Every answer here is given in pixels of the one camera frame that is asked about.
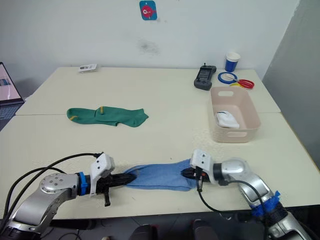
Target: yellow stripe on sock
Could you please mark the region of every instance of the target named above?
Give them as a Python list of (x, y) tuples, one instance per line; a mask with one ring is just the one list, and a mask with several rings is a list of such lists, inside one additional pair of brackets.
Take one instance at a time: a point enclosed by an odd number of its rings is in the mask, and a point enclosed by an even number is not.
[(72, 121), (74, 118), (77, 118), (78, 116), (72, 116), (69, 119)]

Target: red fish sticker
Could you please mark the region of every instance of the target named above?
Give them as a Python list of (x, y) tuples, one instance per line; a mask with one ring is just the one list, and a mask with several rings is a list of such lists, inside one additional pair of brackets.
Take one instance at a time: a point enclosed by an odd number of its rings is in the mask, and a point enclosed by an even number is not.
[(157, 10), (154, 1), (140, 1), (140, 10), (143, 20), (156, 20)]

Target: basket handle hole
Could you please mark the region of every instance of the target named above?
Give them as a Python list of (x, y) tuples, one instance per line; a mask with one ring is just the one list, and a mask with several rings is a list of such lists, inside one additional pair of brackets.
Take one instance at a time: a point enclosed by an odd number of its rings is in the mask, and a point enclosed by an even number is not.
[(234, 95), (233, 91), (220, 91), (218, 92), (220, 97), (232, 97)]
[(240, 138), (240, 137), (245, 137), (248, 135), (248, 133), (246, 131), (230, 131), (226, 134), (228, 137), (236, 137), (236, 138)]

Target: table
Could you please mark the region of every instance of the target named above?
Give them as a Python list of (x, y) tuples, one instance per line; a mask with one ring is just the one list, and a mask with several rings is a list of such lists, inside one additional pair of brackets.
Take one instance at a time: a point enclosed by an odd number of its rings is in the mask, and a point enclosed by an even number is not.
[[(217, 80), (219, 72), (212, 80), (215, 87), (224, 86)], [(236, 72), (240, 78), (255, 82), (255, 88), (248, 92), (261, 127), (248, 143), (217, 143), (211, 139), (209, 92), (193, 86), (197, 73), (198, 69), (101, 68), (79, 74), (75, 67), (58, 68), (0, 132), (1, 191), (8, 192), (13, 181), (25, 172), (72, 154), (104, 151), (115, 160), (114, 173), (121, 173), (140, 164), (182, 161), (201, 148), (217, 162), (230, 157), (247, 160), (273, 191), (281, 192), (286, 207), (319, 204), (320, 192), (314, 191), (320, 187), (318, 169), (255, 71)], [(66, 116), (68, 108), (96, 109), (101, 105), (144, 108), (149, 118), (132, 128), (122, 124), (81, 125)], [(67, 173), (88, 174), (93, 160), (81, 157), (58, 167)], [(37, 188), (37, 183), (24, 198)], [(203, 197), (217, 209), (249, 209), (236, 185), (205, 184)], [(77, 197), (65, 202), (55, 219), (208, 211), (195, 189), (179, 192), (116, 187), (110, 190), (110, 200), (111, 207), (104, 207), (102, 195)]]
[[(97, 72), (78, 73), (77, 67), (59, 67), (17, 111), (17, 115), (65, 114), (69, 108), (97, 109), (100, 106), (125, 109), (176, 107), (201, 101), (209, 95), (194, 87), (198, 69), (156, 69), (102, 67)], [(212, 77), (214, 87), (218, 69)], [(248, 91), (258, 113), (279, 113), (280, 109), (252, 69), (234, 72), (255, 82)]]
[[(65, 115), (15, 116), (0, 132), (0, 189), (26, 171), (47, 166), (60, 158), (83, 152), (104, 151), (114, 157), (115, 173), (139, 164), (174, 163), (190, 158), (195, 148), (209, 152), (217, 162), (241, 157), (273, 191), (280, 191), (285, 207), (320, 203), (320, 174), (280, 113), (259, 113), (261, 128), (248, 143), (217, 143), (211, 139), (206, 107), (194, 103), (178, 112), (148, 112), (140, 127), (76, 124)], [(89, 173), (91, 157), (61, 163), (67, 173)], [(37, 187), (34, 184), (25, 195)], [(242, 210), (249, 206), (236, 185), (205, 184), (203, 197), (216, 209)], [(55, 219), (107, 218), (205, 212), (195, 189), (188, 192), (117, 187), (110, 190), (111, 207), (102, 195), (65, 202)], [(5, 194), (0, 202), (4, 203)]]

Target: laptop screen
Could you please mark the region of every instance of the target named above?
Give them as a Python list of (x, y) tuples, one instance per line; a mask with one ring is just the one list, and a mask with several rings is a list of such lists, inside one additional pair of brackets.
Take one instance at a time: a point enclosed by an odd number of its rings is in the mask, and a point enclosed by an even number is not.
[(0, 62), (0, 103), (12, 103), (22, 100), (7, 70)]

